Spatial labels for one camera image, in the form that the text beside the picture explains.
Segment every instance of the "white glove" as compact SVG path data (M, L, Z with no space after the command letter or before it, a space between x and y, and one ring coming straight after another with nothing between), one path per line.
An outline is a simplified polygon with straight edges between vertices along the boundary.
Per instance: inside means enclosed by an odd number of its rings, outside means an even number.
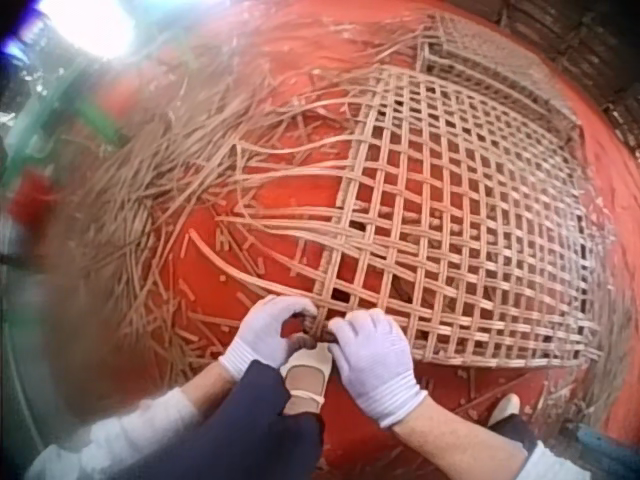
M276 295L263 298L249 310L231 345L218 361L238 381L253 360L280 368L301 348L314 348L315 341L308 335L280 336L284 321L295 314L315 317L318 310L308 298Z
M427 396L413 373L407 338L382 310L357 310L328 327L338 340L329 350L342 383L382 428L398 423Z

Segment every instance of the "orange mat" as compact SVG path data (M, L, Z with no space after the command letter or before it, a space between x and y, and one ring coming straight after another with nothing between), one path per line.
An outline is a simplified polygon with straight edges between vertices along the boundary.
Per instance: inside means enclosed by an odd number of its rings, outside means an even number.
M420 2L417 4L408 0L376 0L374 7L371 1L365 0L350 2L299 0L284 10L278 10L277 14L274 11L268 15L274 15L274 22L285 15L303 18L329 17L351 22L380 21L389 17L398 17L405 12L411 12L416 5L425 4L437 5L445 10L459 12L441 2ZM267 16L263 20L263 28L268 31L265 26L268 26L271 17ZM497 31L497 27L486 25ZM315 34L290 42L281 39L273 41L267 51L270 60L277 65L277 69L286 73L317 64L326 65L328 60L322 54L322 51L326 51L326 49L331 50L332 62L336 61L336 56L339 55L344 57L345 65L353 62L348 51L323 42L323 39ZM136 91L141 86L140 78L138 74L124 75L121 81L110 85L99 94L100 103L117 116L125 115L135 104ZM640 248L637 246L637 239L640 238L640 223L638 222L640 219L640 172L633 157L620 144L606 120L591 102L570 82L563 80L562 84L583 125L587 161L591 174L595 179L596 188L603 198L604 206L612 214L613 223L617 230L619 238L617 250L619 254L616 256L617 267L628 273L636 299L640 299L640 275L636 275L636 272L640 271L640 254L638 254L639 252L633 253L634 249ZM291 88L294 89L304 88L303 84L295 85L294 82L292 85ZM284 196L282 198L296 195L296 192L287 190L286 185L282 187L281 194ZM318 198L322 198L323 195L335 197L335 192L329 190L318 189L312 194ZM279 200L278 198L263 198L261 201L278 202ZM209 238L210 241L215 232L215 225L211 222L209 212L202 209L194 210L184 226L184 233L189 228L195 228L204 239ZM177 242L175 258L179 258L180 249L180 242ZM228 261L231 264L234 262L231 256ZM215 313L226 318L239 318L246 312L246 305L241 298L238 298L237 292L244 292L251 301L257 299L235 280L221 279L220 272L215 271L210 263L203 261L196 249L188 249L185 258L176 262L175 275L176 278L184 279L193 291L196 298L192 305L194 311ZM222 310L220 298L225 299ZM222 343L231 339L228 332L216 331L216 335L219 336ZM632 339L633 356L627 372L627 381L604 426L604 431L609 435L621 441L636 444L640 444L640 404L637 401L640 398L640 348L638 345L640 345L640 335L636 328ZM418 367L419 379L425 385L433 385L433 397L452 410L471 400L472 392L469 392L469 382L461 378L458 373L458 369L454 368L429 365ZM562 371L553 374L562 375ZM522 372L513 370L477 371L476 391L473 393L476 397L482 397L493 388L503 385L505 381L508 383L521 375ZM533 372L514 385L513 391L523 397L524 405L535 408L546 378L545 372ZM134 378L130 380L128 385L131 387L133 396L144 393L140 391L139 386L134 386L136 383ZM477 405L474 404L470 409L473 410L472 414L469 410L461 413L466 414L467 418L482 421L497 399L497 395L491 396ZM377 457L381 452L387 452L384 455L386 459L385 471L396 472L398 468L402 468L407 474L409 473L408 469L413 473L426 473L431 468L419 458L412 456L411 453L398 449L398 444L392 436L381 432L373 422L364 417L344 391L336 375L332 376L328 385L323 416L327 424L324 458L333 468L353 470L360 463L370 463L368 460Z

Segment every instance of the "grid pattern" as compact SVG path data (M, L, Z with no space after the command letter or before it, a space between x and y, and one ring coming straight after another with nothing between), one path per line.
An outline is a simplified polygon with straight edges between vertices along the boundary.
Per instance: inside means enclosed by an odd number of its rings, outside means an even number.
M333 314L378 306L404 328L418 360L540 367L597 357L589 346L603 242L563 144L482 95L418 72L375 67L340 88L345 97L318 100L342 104L355 127L322 143L350 139L348 160L313 166L342 179L335 208L243 208L249 225L324 247L317 267L271 252L315 281L320 315L307 330L320 334ZM309 170L280 165L278 173ZM242 178L259 184L260 175Z
M440 14L438 19L442 44L433 45L432 54L466 65L534 104L576 121L555 78L535 54L464 18Z

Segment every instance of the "red surface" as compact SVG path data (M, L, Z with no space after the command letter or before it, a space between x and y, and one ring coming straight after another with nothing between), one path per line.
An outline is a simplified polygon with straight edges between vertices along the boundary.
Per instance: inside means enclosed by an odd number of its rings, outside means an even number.
M261 27L265 32L264 39L268 39L270 35L277 37L277 34L269 30L269 21L272 19L274 22L282 21L286 15L293 14L298 18L331 17L336 20L362 22L398 17L407 11L412 11L415 5L416 3L408 1L379 0L375 2L375 8L373 8L372 2L364 0L350 2L300 0L295 5L279 10L277 19L271 16L262 18ZM454 10L445 5L442 5L442 8ZM263 47L261 52L268 56L278 66L277 70L282 73L311 65L314 67L327 64L335 65L336 57L340 55L344 56L343 60L346 65L353 62L353 57L350 56L352 52L336 47L331 40L323 38L321 35L310 34L304 38L296 37L287 41L277 38L271 38L271 40L271 43L265 40L261 44ZM331 60L318 53L327 51L331 52ZM113 104L114 113L122 114L126 112L128 106L133 105L131 97L134 96L139 84L130 81L131 77L127 78L118 85L119 91L116 97L121 96L122 98L118 98L117 101L111 99L115 102ZM305 83L304 77L299 80L301 85ZM562 80L562 84L583 125L587 149L586 160L589 163L596 188L603 198L605 207L611 212L617 230L619 248L616 251L620 252L616 257L618 259L618 273L628 273L629 280L625 283L632 287L636 298L640 299L640 275L636 275L640 269L640 254L637 251L640 248L637 241L640 238L640 222L638 221L640 219L640 173L631 155L618 142L606 121L591 103L582 97L578 89L568 81ZM288 198L289 195L295 195L296 192L282 190L282 194ZM274 197L265 197L261 201L278 202L277 198L274 200ZM188 228L195 228L206 241L213 241L215 227L210 214L203 209L195 211L184 228L184 233ZM179 256L180 243L178 241L175 246L175 258ZM283 248L289 249L291 246L285 245ZM236 267L241 267L231 254L226 255L225 260ZM175 266L175 278L183 278L197 298L196 303L190 305L190 308L228 318L241 318L246 312L246 307L238 300L236 292L243 291L252 301L257 298L232 279L228 279L226 282L219 281L219 275L220 272L216 271L209 262L203 261L203 257L194 248L189 248L185 259L177 262ZM606 433L619 440L636 444L640 443L639 343L638 329L636 328L631 340L633 359L627 373L627 381L611 411L609 420L604 426ZM460 406L461 401L469 401L469 383L459 377L457 372L458 369L454 368L418 366L418 377L421 380L425 377L433 379L434 388L431 394L437 401L450 409ZM518 372L513 370L478 370L477 395L482 395L499 386L500 378L510 380L517 375ZM562 375L562 371L554 371L552 375ZM514 391L523 398L523 405L535 407L542 391L542 382L546 376L546 372L536 371L514 387ZM474 410L479 414L479 421L482 422L485 419L488 410L496 403L497 399L496 396L496 398L488 399L484 404L474 407ZM325 459L333 467L345 469L349 465L376 458L382 451L396 452L394 439L377 429L370 420L359 412L336 375L333 375L329 382L323 416L326 420ZM407 458L405 455L408 454L404 452L394 455L395 453L391 455L393 459L385 468L391 469L396 464L406 467L411 461L414 462L412 467L414 471L423 468L419 460Z
M26 169L7 211L33 238L38 238L46 227L54 200L49 178L41 172Z

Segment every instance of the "hand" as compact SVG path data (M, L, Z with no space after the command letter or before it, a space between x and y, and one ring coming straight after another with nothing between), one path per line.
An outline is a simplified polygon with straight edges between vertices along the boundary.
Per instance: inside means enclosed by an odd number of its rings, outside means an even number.
M426 397L413 373L407 338L379 308L334 318L329 345L342 383L358 406L382 428L398 423Z
M308 298L276 295L263 298L249 310L233 342L218 361L238 381L253 360L280 368L301 348L314 348L315 341L308 335L280 336L284 321L295 314L315 317L318 310Z

